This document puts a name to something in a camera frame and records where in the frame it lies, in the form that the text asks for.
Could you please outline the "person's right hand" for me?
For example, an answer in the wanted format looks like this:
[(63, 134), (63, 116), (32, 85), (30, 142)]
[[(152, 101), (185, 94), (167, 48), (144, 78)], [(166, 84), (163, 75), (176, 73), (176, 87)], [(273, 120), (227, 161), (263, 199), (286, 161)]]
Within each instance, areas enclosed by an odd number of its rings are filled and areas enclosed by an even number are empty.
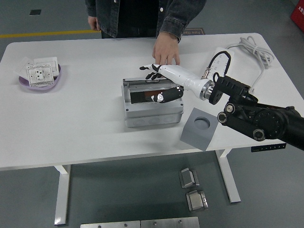
[(93, 31), (100, 31), (97, 17), (88, 16), (88, 24)]

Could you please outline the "person's left hand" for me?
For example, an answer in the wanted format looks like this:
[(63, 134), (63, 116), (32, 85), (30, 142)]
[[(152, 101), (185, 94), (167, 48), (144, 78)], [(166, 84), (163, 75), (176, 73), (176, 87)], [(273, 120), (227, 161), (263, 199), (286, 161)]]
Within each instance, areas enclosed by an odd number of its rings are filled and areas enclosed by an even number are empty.
[(152, 52), (155, 64), (172, 65), (174, 61), (176, 65), (180, 65), (178, 44), (178, 38), (174, 34), (160, 32)]

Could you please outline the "robot right hand white shell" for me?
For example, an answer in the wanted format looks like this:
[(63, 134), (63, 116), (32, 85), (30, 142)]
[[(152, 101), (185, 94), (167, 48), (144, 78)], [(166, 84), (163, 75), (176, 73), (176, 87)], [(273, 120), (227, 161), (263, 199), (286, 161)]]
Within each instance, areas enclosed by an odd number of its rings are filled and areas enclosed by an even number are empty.
[(208, 78), (199, 78), (192, 72), (182, 68), (179, 65), (157, 65), (150, 64), (140, 67), (140, 70), (151, 70), (146, 79), (155, 80), (157, 77), (166, 79), (177, 84), (177, 87), (166, 89), (160, 92), (153, 92), (152, 95), (146, 95), (146, 99), (157, 103), (167, 103), (183, 96), (184, 90), (190, 90), (201, 99), (206, 100), (211, 96), (214, 83)]

